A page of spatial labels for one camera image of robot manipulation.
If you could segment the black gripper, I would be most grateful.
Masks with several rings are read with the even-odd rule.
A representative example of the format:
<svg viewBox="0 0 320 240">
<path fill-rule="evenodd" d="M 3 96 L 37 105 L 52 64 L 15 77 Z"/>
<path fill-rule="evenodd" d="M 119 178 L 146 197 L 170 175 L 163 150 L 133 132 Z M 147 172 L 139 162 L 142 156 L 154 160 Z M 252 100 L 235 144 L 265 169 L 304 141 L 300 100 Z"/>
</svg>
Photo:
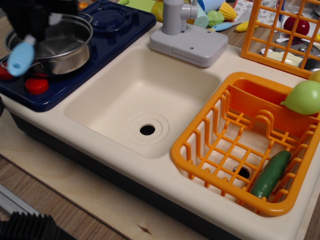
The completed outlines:
<svg viewBox="0 0 320 240">
<path fill-rule="evenodd" d="M 20 39 L 31 35 L 38 42 L 45 39 L 52 13 L 77 15 L 76 0 L 2 0 L 0 8 Z"/>
</svg>

